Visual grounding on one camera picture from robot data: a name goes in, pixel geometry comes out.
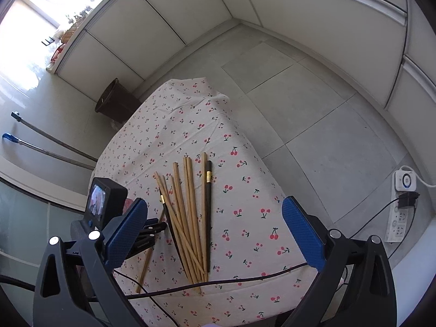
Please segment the black chopstick gold band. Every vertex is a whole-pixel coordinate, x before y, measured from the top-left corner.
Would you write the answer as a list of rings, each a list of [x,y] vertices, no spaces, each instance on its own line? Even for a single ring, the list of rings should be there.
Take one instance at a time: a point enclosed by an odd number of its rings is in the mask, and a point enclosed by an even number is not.
[[[163,212],[164,212],[165,217],[166,217],[167,226],[168,226],[168,229],[170,231],[170,234],[171,234],[171,237],[172,237],[172,240],[173,240],[173,243],[174,243],[174,247],[175,247],[175,249],[177,251],[178,257],[179,257],[180,262],[182,264],[182,268],[183,268],[183,270],[184,270],[184,272],[186,274],[186,278],[188,279],[189,283],[191,283],[192,282],[191,275],[190,275],[189,269],[186,268],[185,256],[184,256],[183,252],[180,251],[180,249],[178,247],[177,232],[175,231],[175,229],[174,229],[174,227],[172,225],[172,221],[171,221],[171,217],[170,217],[170,212],[168,210],[168,206],[167,206],[167,204],[165,202],[165,198],[163,196],[163,192],[162,191],[160,191],[160,200],[161,200],[162,205],[163,205]]]
[[[211,270],[211,192],[212,192],[212,162],[206,161],[206,182],[205,182],[205,222],[206,222],[206,263],[207,270]]]

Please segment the cherry print tablecloth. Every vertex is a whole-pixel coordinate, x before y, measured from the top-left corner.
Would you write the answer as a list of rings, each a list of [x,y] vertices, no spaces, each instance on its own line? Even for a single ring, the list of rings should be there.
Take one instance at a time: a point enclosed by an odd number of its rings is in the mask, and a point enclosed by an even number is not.
[[[93,171],[162,214],[159,182],[197,259],[174,229],[114,278],[148,326],[241,326],[296,308],[316,276],[282,214],[284,192],[204,78],[169,80],[110,140]]]

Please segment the black power adapter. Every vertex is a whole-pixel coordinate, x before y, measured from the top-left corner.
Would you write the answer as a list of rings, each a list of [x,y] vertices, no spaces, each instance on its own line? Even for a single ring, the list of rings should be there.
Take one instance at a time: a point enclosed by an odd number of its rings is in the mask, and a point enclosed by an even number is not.
[[[420,194],[416,191],[405,192],[398,197],[398,208],[406,209],[414,207]]]

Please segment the white power strip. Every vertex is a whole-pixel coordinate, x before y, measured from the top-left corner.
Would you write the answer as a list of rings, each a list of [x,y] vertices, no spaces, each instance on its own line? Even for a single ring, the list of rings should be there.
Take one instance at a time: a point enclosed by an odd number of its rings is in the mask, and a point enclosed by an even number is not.
[[[407,231],[409,219],[409,206],[400,207],[399,197],[401,194],[410,193],[417,188],[417,178],[414,171],[404,169],[396,170],[392,175],[391,201],[389,205],[389,216],[387,221],[386,243],[400,243]]]

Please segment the dark brown waste bin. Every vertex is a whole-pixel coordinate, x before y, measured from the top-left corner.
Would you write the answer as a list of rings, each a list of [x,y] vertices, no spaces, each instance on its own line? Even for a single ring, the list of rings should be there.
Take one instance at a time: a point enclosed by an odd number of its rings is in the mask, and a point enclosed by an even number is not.
[[[95,112],[118,123],[125,123],[140,107],[141,102],[115,78],[104,90]]]

